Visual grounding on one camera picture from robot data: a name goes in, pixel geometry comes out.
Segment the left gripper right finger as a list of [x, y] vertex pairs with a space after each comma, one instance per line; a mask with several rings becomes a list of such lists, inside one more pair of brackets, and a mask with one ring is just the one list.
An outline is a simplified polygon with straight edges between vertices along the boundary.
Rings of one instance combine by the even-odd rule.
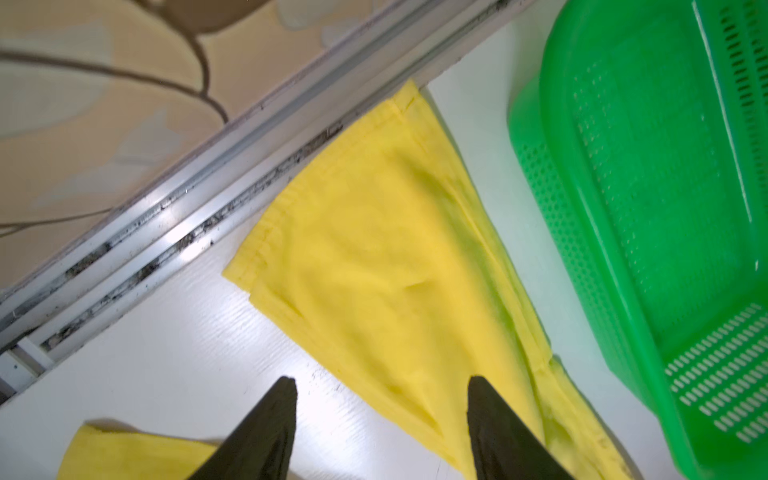
[[571, 478], [482, 376], [468, 383], [467, 422], [479, 479]]

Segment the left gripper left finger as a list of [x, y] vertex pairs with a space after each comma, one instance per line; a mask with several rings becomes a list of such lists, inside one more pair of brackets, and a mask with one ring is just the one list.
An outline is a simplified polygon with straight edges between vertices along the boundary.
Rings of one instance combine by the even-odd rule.
[[296, 433], [297, 387], [282, 376], [192, 475], [193, 479], [285, 479]]

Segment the yellow trousers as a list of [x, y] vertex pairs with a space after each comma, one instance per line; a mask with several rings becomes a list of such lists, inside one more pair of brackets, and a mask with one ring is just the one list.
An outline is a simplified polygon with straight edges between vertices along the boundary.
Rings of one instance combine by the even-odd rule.
[[468, 479], [488, 380], [573, 479], [630, 469], [555, 358], [450, 139], [405, 84], [276, 197], [223, 272], [368, 405]]

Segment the green plastic basket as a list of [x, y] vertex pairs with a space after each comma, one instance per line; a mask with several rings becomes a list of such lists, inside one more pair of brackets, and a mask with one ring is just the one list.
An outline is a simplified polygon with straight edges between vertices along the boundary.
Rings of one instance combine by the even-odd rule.
[[767, 475], [767, 5], [568, 1], [515, 155], [609, 369], [690, 479]]

